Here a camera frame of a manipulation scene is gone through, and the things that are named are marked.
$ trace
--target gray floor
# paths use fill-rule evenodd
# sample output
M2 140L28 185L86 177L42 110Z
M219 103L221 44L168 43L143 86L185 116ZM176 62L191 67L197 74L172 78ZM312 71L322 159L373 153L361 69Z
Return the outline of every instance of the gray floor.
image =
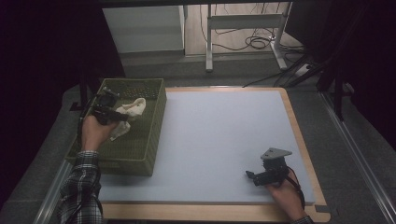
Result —
M167 87L236 86L269 77L278 71L272 54L223 56L214 61L214 72L205 72L205 58L185 58L179 54L122 55L127 77L163 77ZM277 77L258 83L272 86ZM319 184L332 212L329 223L388 223L331 114L315 89L312 77L288 95L315 167ZM32 223L46 197L50 184L76 134L78 112L70 112L78 101L78 87L64 94L63 108L34 162L15 188L0 213L0 223ZM396 153L365 120L346 97L343 103L345 125L378 181L395 203ZM111 220L109 223L132 223Z

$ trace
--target wooden floor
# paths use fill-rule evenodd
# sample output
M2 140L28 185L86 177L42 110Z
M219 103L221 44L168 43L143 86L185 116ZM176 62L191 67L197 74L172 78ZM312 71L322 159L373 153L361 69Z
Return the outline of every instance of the wooden floor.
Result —
M212 5L213 15L233 14L273 14L282 13L287 3L257 3L257 4L219 4ZM186 55L205 54L207 39L207 5L187 6L188 13L185 21L185 53ZM214 53L258 52L271 51L267 40L254 43L253 48L247 47L246 40L252 36L268 38L277 29L244 29L244 30L213 30L212 43ZM281 44L286 46L300 46L301 44L284 33Z

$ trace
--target towel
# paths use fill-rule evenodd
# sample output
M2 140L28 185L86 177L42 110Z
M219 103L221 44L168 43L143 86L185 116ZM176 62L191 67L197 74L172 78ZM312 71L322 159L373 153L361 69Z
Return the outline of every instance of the towel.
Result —
M116 109L117 112L121 114L127 114L131 119L130 121L136 120L137 117L141 116L146 108L146 99L138 98L133 103L129 105L122 105ZM126 134L131 129L131 124L128 121L121 121L119 126L117 126L110 135L110 140L114 141L118 137Z

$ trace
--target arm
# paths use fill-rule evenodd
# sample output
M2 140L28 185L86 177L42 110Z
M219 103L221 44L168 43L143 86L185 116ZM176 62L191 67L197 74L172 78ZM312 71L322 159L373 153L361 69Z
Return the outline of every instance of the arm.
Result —
M97 149L116 126L117 123L103 126L94 116L85 118L81 151L70 176L61 186L60 223L102 223L102 205L97 198L101 188Z
M297 177L292 170L289 177L297 182ZM301 206L301 199L294 186L285 180L279 186L265 186L270 192L277 205L289 216L291 224L312 224L311 217L305 212Z

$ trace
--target wall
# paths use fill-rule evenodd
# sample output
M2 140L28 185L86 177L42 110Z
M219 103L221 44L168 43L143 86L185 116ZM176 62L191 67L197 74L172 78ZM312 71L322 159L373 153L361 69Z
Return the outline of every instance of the wall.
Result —
M184 49L183 7L104 8L119 53Z

